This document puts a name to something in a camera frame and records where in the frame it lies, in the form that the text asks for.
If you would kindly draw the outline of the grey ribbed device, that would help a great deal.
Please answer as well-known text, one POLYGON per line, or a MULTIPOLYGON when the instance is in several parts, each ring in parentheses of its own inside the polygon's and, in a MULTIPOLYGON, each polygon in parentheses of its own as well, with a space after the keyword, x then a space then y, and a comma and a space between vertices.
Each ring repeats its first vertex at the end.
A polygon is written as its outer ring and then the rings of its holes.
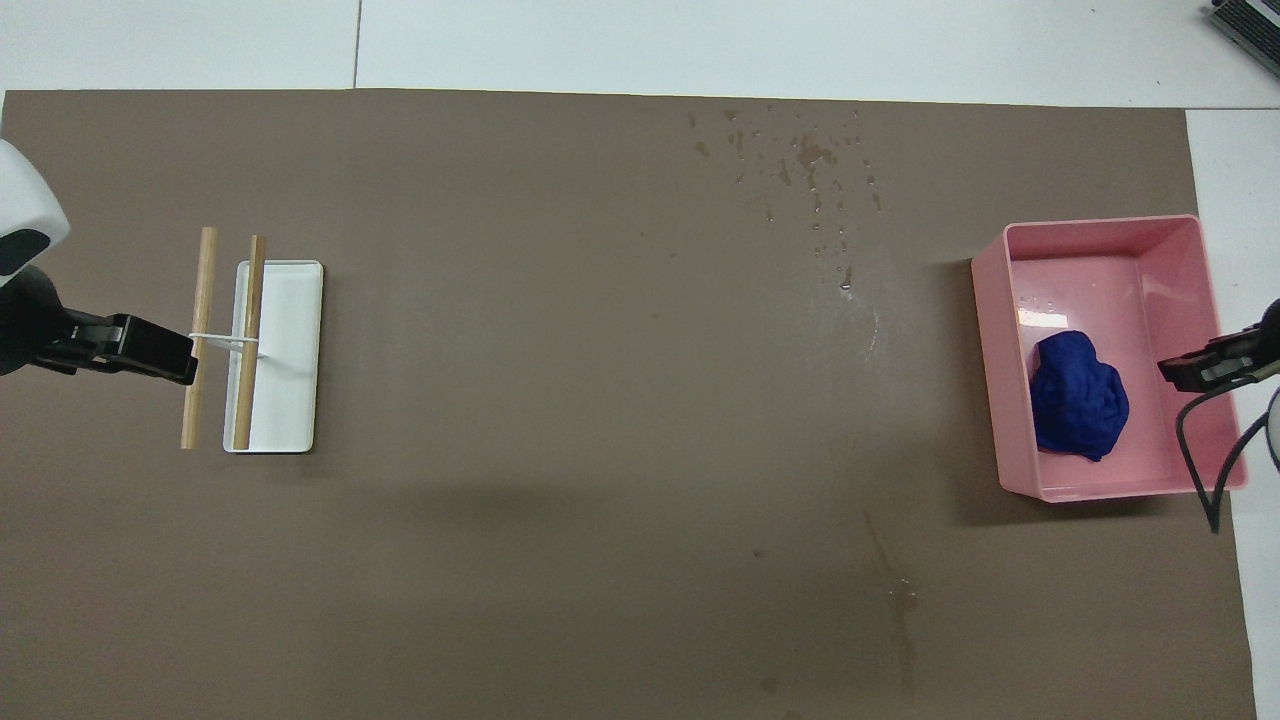
POLYGON ((1210 22, 1238 44, 1280 55, 1280 0, 1210 0, 1210 22))

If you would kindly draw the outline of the brown table mat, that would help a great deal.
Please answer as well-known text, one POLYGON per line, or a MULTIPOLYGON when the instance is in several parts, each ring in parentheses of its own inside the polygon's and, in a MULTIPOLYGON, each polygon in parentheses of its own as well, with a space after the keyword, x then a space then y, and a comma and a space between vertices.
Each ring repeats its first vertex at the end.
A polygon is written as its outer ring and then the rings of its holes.
POLYGON ((1181 111, 19 91, 68 306, 325 268, 314 450, 0 378, 0 720, 1248 720, 1230 534, 997 479, 970 259, 1196 210, 1181 111))

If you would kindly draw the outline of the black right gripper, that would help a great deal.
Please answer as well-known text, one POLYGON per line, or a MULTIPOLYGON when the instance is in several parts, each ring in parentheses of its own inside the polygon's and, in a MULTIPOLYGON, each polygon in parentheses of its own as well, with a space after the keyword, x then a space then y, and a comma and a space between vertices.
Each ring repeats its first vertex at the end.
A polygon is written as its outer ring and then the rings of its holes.
POLYGON ((1244 379, 1261 380, 1274 366, 1280 366, 1280 299, 1267 306, 1260 328, 1220 336, 1198 351, 1158 361, 1166 382, 1194 393, 1244 379))

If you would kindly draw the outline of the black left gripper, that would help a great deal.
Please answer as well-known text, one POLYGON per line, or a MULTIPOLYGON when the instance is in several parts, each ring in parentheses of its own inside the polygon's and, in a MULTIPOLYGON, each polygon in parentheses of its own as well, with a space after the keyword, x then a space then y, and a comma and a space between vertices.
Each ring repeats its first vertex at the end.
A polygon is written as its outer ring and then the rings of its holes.
POLYGON ((50 343, 76 369, 102 374, 131 373, 189 387, 198 359, 195 340, 141 316, 113 314, 74 325, 52 281, 35 265, 0 287, 0 375, 31 363, 50 343))

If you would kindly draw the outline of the wooden rack rod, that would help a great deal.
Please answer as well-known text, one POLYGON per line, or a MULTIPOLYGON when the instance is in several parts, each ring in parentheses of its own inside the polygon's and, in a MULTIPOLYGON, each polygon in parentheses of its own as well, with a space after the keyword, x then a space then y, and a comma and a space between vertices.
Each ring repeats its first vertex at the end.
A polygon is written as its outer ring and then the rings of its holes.
POLYGON ((204 405, 204 354, 209 334, 212 310, 215 263, 219 233, 215 227, 205 225, 200 232, 197 275, 195 283, 195 302, 189 338, 193 342, 192 357, 196 360, 196 373, 186 389, 180 425, 180 448, 184 451, 198 447, 201 432, 201 411, 204 405))
POLYGON ((250 448, 253 413, 253 393, 260 355, 260 327, 262 318, 262 290, 268 240, 261 234, 250 238, 250 260, 244 283, 243 343, 239 354, 239 373, 236 391, 236 416, 233 421, 232 448, 250 448))

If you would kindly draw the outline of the white towel rack tray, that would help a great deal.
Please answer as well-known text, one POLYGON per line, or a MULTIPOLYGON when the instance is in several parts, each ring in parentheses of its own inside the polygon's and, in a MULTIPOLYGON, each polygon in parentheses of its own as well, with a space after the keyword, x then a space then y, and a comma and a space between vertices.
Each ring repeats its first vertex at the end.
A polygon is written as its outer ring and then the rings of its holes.
POLYGON ((250 443, 246 448, 234 446, 241 354, 230 352, 223 430, 228 454, 312 450, 323 296, 323 264, 265 261, 250 443))

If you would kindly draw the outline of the pink plastic bin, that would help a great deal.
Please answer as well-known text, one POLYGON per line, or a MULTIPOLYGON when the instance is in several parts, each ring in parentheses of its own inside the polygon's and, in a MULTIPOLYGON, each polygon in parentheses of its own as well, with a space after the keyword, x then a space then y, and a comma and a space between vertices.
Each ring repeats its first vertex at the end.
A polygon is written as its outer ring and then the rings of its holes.
POLYGON ((972 259, 1000 484, 1050 503, 1189 493, 1175 436, 1189 402, 1161 360, 1221 334, 1201 224, 1193 215, 1006 225, 972 259), (1038 343, 1079 331, 1114 366, 1130 416, 1093 462, 1036 439, 1038 343))

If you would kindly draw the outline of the blue towel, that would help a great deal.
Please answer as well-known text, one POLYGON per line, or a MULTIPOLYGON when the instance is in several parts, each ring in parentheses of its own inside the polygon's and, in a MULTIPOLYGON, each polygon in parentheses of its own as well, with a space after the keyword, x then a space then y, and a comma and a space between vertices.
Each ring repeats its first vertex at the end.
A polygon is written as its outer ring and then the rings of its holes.
POLYGON ((1115 450, 1130 416, 1117 369, 1100 359, 1080 331, 1062 331, 1036 345, 1029 397, 1038 450, 1092 462, 1115 450))

